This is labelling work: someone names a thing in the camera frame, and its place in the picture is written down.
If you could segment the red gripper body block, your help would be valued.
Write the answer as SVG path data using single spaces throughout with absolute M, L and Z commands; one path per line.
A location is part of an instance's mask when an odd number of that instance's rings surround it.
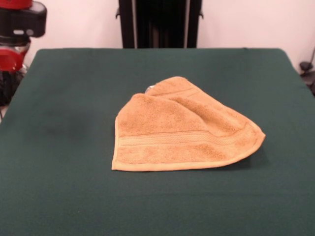
M 20 46 L 0 46 L 0 70 L 16 72 L 23 66 L 24 58 L 31 43 Z

